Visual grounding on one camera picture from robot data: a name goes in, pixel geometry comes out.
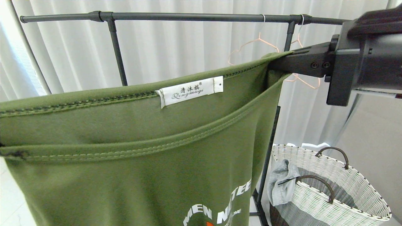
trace wicker basket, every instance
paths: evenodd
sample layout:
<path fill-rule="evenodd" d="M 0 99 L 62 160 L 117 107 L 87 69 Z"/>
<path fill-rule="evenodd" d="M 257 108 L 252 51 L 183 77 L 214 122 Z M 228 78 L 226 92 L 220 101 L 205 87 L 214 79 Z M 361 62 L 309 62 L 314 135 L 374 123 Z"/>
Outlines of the wicker basket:
<path fill-rule="evenodd" d="M 340 151 L 346 163 L 321 154 L 329 148 Z M 341 149 L 328 147 L 314 152 L 278 145 L 271 154 L 273 167 L 288 159 L 302 177 L 312 176 L 297 181 L 291 202 L 271 207 L 273 226 L 374 226 L 391 218 L 385 200 L 359 171 L 349 166 Z"/>

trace screw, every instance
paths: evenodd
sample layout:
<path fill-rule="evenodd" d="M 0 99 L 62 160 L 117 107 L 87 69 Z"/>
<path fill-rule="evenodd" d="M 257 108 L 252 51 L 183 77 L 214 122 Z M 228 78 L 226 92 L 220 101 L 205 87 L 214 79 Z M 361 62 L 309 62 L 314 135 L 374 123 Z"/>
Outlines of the screw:
<path fill-rule="evenodd" d="M 311 63 L 311 68 L 318 68 L 320 65 L 317 62 Z"/>
<path fill-rule="evenodd" d="M 324 62 L 323 64 L 322 64 L 322 67 L 323 68 L 329 68 L 329 66 L 331 66 L 331 63 L 330 62 Z"/>

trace white clothing label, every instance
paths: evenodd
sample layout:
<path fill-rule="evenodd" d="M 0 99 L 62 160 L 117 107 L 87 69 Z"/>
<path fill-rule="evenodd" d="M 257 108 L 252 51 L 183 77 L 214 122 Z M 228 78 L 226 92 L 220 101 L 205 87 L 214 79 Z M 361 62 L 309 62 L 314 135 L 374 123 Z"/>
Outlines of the white clothing label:
<path fill-rule="evenodd" d="M 223 91 L 224 77 L 219 76 L 165 87 L 155 92 L 160 96 L 161 108 L 163 108 L 167 105 Z"/>

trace clothes rack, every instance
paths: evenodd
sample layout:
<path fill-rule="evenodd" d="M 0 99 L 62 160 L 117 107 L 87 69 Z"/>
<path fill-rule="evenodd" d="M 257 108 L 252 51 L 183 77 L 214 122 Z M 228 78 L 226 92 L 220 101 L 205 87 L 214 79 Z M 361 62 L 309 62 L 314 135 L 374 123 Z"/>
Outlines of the clothes rack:
<path fill-rule="evenodd" d="M 20 16 L 22 23 L 43 22 L 43 21 L 81 21 L 91 20 L 96 22 L 107 22 L 111 35 L 113 49 L 119 69 L 120 79 L 123 86 L 127 86 L 127 79 L 124 71 L 123 60 L 115 21 L 117 20 L 147 20 L 147 21 L 213 21 L 213 22 L 266 22 L 266 23 L 288 23 L 287 36 L 284 51 L 290 50 L 290 45 L 295 30 L 295 25 L 327 24 L 342 25 L 348 21 L 336 18 L 313 17 L 307 14 L 299 15 L 262 15 L 262 14 L 204 14 L 204 13 L 144 13 L 144 12 L 102 12 L 93 11 L 80 14 L 56 14 L 41 16 Z M 271 138 L 268 145 L 267 155 L 264 162 L 260 186 L 254 190 L 253 200 L 257 212 L 250 213 L 250 216 L 258 216 L 262 226 L 267 226 L 267 218 L 263 210 L 261 199 L 264 190 L 265 178 L 267 176 L 268 164 L 278 123 L 280 106 L 277 106 L 275 120 L 272 128 Z"/>

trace floor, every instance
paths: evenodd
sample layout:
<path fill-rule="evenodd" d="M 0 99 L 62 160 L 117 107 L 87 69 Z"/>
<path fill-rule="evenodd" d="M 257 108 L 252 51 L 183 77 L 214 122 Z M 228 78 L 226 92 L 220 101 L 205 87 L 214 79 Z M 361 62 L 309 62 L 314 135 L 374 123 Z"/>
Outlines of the floor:
<path fill-rule="evenodd" d="M 250 199 L 250 212 L 256 212 Z M 258 216 L 251 216 L 249 226 L 261 226 Z M 4 159 L 0 158 L 0 226 L 35 226 L 24 195 L 8 171 Z M 402 226 L 391 219 L 381 226 Z"/>

